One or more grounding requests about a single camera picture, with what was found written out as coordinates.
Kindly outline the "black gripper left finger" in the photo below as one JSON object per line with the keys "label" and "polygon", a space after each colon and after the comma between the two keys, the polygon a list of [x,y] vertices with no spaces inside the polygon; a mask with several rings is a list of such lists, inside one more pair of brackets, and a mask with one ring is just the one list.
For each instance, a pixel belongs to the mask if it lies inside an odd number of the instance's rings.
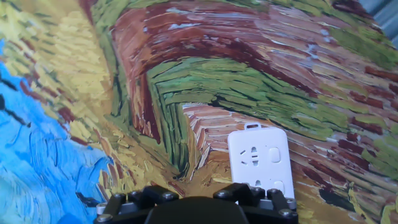
{"label": "black gripper left finger", "polygon": [[179,199],[179,195],[159,185],[147,186],[128,194],[111,196],[95,224],[144,224],[156,205]]}

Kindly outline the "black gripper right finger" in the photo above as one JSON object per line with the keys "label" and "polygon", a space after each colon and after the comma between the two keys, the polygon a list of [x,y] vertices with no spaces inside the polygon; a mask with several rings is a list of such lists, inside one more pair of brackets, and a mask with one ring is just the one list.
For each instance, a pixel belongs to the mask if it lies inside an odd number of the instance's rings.
{"label": "black gripper right finger", "polygon": [[215,192],[213,198],[236,205],[249,224],[297,224],[295,200],[281,190],[264,190],[248,184],[233,183]]}

